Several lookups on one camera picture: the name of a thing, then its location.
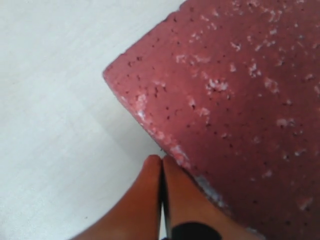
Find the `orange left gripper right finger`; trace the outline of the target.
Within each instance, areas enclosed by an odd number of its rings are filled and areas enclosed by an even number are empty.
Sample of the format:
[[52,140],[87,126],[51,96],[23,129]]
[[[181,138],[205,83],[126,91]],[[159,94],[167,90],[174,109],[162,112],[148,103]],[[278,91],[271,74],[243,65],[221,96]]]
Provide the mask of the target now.
[[165,227],[169,240],[251,240],[253,234],[215,207],[170,157],[163,163]]

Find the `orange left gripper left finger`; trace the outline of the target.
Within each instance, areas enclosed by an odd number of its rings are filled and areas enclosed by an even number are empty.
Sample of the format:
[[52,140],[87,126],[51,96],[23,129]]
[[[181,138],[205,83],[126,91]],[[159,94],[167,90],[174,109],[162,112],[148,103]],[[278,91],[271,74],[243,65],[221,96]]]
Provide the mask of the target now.
[[158,240],[162,159],[148,156],[132,186],[100,220],[76,240]]

